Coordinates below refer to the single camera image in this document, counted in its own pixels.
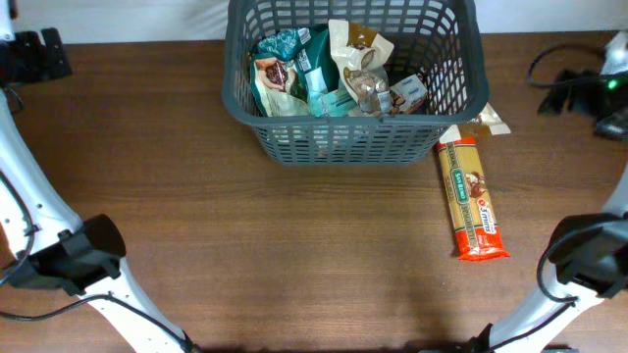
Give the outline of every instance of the cable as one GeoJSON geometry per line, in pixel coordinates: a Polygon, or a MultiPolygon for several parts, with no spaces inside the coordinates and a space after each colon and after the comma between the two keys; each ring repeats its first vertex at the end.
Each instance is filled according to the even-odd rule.
{"type": "Polygon", "coordinates": [[[16,92],[15,89],[11,87],[5,87],[4,91],[11,93],[11,95],[13,96],[13,99],[15,99],[16,102],[18,102],[18,109],[15,111],[11,111],[11,114],[16,115],[17,113],[20,113],[21,111],[23,111],[26,105],[24,104],[22,97],[20,97],[20,94],[18,94],[18,92],[16,92]]]}
{"type": "Polygon", "coordinates": [[[9,182],[9,179],[4,175],[2,171],[0,171],[0,181],[2,181],[2,183],[7,187],[7,190],[9,190],[9,193],[11,194],[11,196],[18,203],[18,207],[20,207],[20,209],[22,210],[22,214],[24,215],[24,220],[26,222],[26,229],[27,229],[25,236],[28,237],[28,243],[26,244],[26,251],[24,251],[22,253],[22,256],[20,256],[20,258],[18,259],[18,264],[14,266],[13,268],[11,268],[9,271],[7,271],[7,273],[4,276],[2,276],[2,278],[0,278],[0,286],[2,286],[11,278],[11,276],[15,273],[15,271],[17,271],[19,268],[21,268],[24,265],[24,262],[30,255],[30,252],[32,251],[32,247],[35,243],[35,233],[37,232],[37,228],[32,223],[32,216],[30,215],[30,212],[28,211],[28,208],[26,207],[24,200],[22,199],[18,191],[16,191],[15,187],[13,187],[13,185],[9,182]]]}
{"type": "Polygon", "coordinates": [[[539,260],[539,265],[537,266],[537,285],[539,286],[539,289],[543,292],[543,294],[547,298],[549,298],[551,301],[554,301],[556,303],[573,303],[578,300],[577,296],[567,296],[567,297],[559,298],[551,294],[550,291],[548,290],[543,280],[543,268],[545,267],[546,262],[548,261],[550,256],[553,254],[553,252],[556,251],[556,249],[562,246],[565,242],[571,240],[571,238],[573,238],[574,236],[584,233],[584,232],[588,232],[591,230],[604,227],[605,225],[610,224],[612,222],[614,221],[607,221],[607,222],[602,222],[602,223],[584,227],[584,228],[573,229],[567,232],[556,243],[550,245],[546,249],[546,251],[543,253],[543,256],[541,256],[541,260],[539,260]]]}
{"type": "Polygon", "coordinates": [[[537,327],[535,328],[531,328],[530,330],[521,333],[519,335],[516,335],[514,337],[508,338],[507,340],[505,340],[504,342],[498,343],[496,345],[494,345],[493,347],[490,347],[488,350],[484,351],[484,353],[494,353],[496,350],[503,348],[504,346],[514,342],[514,341],[518,341],[520,339],[526,338],[528,336],[531,336],[533,334],[535,334],[536,332],[538,332],[539,330],[545,328],[547,325],[551,324],[551,322],[553,322],[554,320],[556,320],[559,316],[561,316],[564,312],[566,312],[570,307],[574,306],[573,303],[569,303],[569,304],[565,304],[562,307],[560,307],[560,309],[558,309],[558,311],[556,311],[555,313],[553,313],[549,318],[547,318],[545,321],[543,321],[542,323],[540,323],[537,327]]]}
{"type": "Polygon", "coordinates": [[[584,76],[584,77],[579,77],[579,78],[566,79],[563,81],[552,82],[552,83],[538,82],[532,78],[532,73],[534,71],[534,68],[537,66],[537,64],[539,64],[539,62],[541,62],[543,58],[545,58],[547,55],[555,51],[566,50],[566,49],[587,52],[589,54],[596,55],[600,57],[601,59],[604,59],[605,57],[605,51],[598,47],[593,47],[593,46],[584,45],[584,44],[577,44],[577,43],[554,44],[544,49],[534,59],[534,61],[532,61],[532,64],[530,64],[530,69],[528,69],[528,82],[530,82],[531,85],[538,88],[556,88],[556,87],[562,87],[562,86],[567,86],[567,85],[581,85],[581,84],[596,83],[600,81],[606,81],[606,80],[617,79],[617,78],[628,78],[628,74],[596,75],[596,76],[584,76]]]}
{"type": "Polygon", "coordinates": [[[160,323],[159,321],[157,321],[156,319],[150,317],[148,314],[145,314],[137,309],[135,309],[133,306],[125,303],[124,301],[115,298],[111,295],[108,294],[99,294],[99,295],[94,295],[94,296],[90,296],[88,298],[85,299],[81,299],[75,303],[72,303],[68,306],[65,306],[61,309],[57,309],[53,312],[50,312],[48,314],[43,314],[43,315],[38,315],[38,316],[24,316],[24,315],[16,315],[16,314],[10,314],[10,313],[5,313],[5,312],[0,312],[0,318],[3,319],[7,319],[7,320],[13,320],[13,321],[18,321],[18,322],[23,322],[23,323],[33,323],[33,322],[39,322],[39,321],[44,321],[44,320],[48,320],[51,318],[54,318],[58,315],[67,313],[71,310],[74,310],[84,304],[87,304],[89,302],[92,302],[94,300],[107,300],[110,301],[112,303],[118,304],[121,307],[131,311],[132,313],[141,316],[143,319],[147,320],[148,322],[150,322],[151,324],[155,325],[156,327],[162,329],[165,333],[167,333],[172,339],[174,339],[181,347],[185,347],[186,342],[185,339],[179,337],[176,333],[174,333],[171,329],[169,329],[168,327],[166,327],[164,324],[160,323]]]}

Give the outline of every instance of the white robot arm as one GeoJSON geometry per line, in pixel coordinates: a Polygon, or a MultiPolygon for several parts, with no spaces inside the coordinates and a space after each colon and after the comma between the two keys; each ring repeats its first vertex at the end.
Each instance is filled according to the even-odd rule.
{"type": "MultiPolygon", "coordinates": [[[[32,225],[36,229],[30,256],[45,253],[55,244],[59,244],[60,234],[72,237],[82,232],[83,222],[52,188],[21,139],[4,95],[0,95],[0,173],[4,176],[3,182],[0,183],[2,227],[16,258],[25,255],[28,243],[28,236],[25,235],[29,231],[25,220],[28,218],[32,219],[32,225]],[[19,195],[21,201],[16,200],[14,192],[19,195]]],[[[81,299],[98,295],[113,297],[141,311],[171,331],[164,331],[111,300],[90,301],[89,304],[98,310],[138,352],[179,353],[191,350],[191,342],[183,331],[159,312],[137,284],[129,270],[127,258],[122,257],[112,266],[117,268],[119,273],[117,277],[106,276],[89,283],[85,288],[77,288],[78,297],[81,299]]],[[[37,282],[42,280],[41,277],[31,276],[28,279],[34,280],[34,284],[20,283],[17,286],[41,285],[37,282]]],[[[75,280],[83,283],[82,278],[75,280]]]]}
{"type": "MultiPolygon", "coordinates": [[[[574,235],[568,236],[573,238],[575,234],[587,233],[597,228],[612,225],[614,228],[611,229],[613,235],[609,237],[610,242],[616,241],[617,249],[621,248],[622,244],[625,247],[626,237],[628,237],[628,222],[624,217],[626,212],[628,212],[628,166],[624,170],[619,185],[603,207],[603,214],[609,215],[609,218],[596,221],[591,226],[576,229],[575,232],[572,232],[574,235]]],[[[592,242],[588,247],[593,248],[593,250],[595,250],[594,246],[598,247],[601,251],[600,259],[612,265],[610,259],[603,256],[605,255],[604,252],[612,254],[609,251],[612,249],[604,249],[605,245],[607,244],[604,241],[600,241],[592,242]]],[[[577,253],[578,249],[570,249],[570,251],[577,253]]],[[[584,261],[588,262],[587,266],[591,266],[591,263],[598,260],[590,254],[587,255],[589,256],[583,256],[584,261]]],[[[500,349],[495,350],[497,353],[542,351],[580,314],[601,304],[604,298],[610,298],[616,291],[626,287],[626,278],[622,281],[620,276],[604,278],[616,286],[616,288],[611,289],[612,292],[604,292],[583,281],[578,282],[578,280],[570,280],[563,284],[558,280],[557,273],[558,269],[555,264],[549,264],[548,268],[541,273],[543,283],[546,284],[549,294],[555,298],[574,298],[574,300],[562,302],[555,301],[555,298],[552,300],[537,286],[508,317],[491,327],[490,346],[497,347],[503,344],[500,349]],[[513,337],[517,336],[521,336],[521,338],[513,340],[513,337]]]]}

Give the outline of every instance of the pasta package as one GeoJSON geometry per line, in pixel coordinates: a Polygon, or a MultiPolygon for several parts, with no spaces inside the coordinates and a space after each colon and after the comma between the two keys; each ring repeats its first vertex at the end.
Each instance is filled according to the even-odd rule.
{"type": "Polygon", "coordinates": [[[510,257],[473,137],[437,143],[455,238],[462,261],[510,257]]]}

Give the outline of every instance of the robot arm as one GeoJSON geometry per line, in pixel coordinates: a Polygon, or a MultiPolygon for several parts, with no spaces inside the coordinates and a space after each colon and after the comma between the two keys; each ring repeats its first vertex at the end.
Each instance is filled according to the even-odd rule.
{"type": "Polygon", "coordinates": [[[541,273],[543,283],[555,298],[577,300],[557,302],[537,286],[489,328],[490,347],[503,344],[497,353],[540,352],[584,311],[626,288],[627,200],[628,165],[602,214],[567,218],[552,236],[549,249],[555,248],[556,255],[549,256],[550,264],[541,273]]]}
{"type": "Polygon", "coordinates": [[[158,321],[177,336],[173,337],[171,333],[115,302],[89,302],[136,351],[182,352],[193,349],[184,332],[159,312],[131,275],[124,256],[124,242],[121,246],[118,244],[117,253],[122,255],[118,261],[106,259],[111,269],[103,269],[99,263],[94,264],[94,261],[102,260],[100,252],[112,250],[110,243],[119,243],[122,239],[115,227],[111,227],[113,224],[109,225],[108,219],[98,218],[84,225],[79,216],[63,202],[20,137],[4,95],[0,95],[0,172],[9,183],[0,184],[0,220],[10,249],[19,258],[23,256],[27,244],[26,215],[9,189],[13,187],[24,201],[36,228],[29,257],[42,259],[37,262],[26,261],[24,266],[16,269],[9,278],[11,285],[24,288],[62,286],[81,299],[95,295],[114,297],[158,321]],[[85,248],[90,250],[91,255],[82,252],[85,248]],[[37,267],[35,263],[50,264],[50,267],[42,269],[45,265],[37,267]]]}

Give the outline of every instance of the white wall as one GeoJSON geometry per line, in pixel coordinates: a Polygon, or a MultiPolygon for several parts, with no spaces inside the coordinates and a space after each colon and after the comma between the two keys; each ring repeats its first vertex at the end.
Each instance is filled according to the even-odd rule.
{"type": "MultiPolygon", "coordinates": [[[[482,32],[628,28],[628,0],[475,0],[482,32]]],[[[228,0],[19,0],[16,30],[67,43],[222,39],[228,0]]]]}

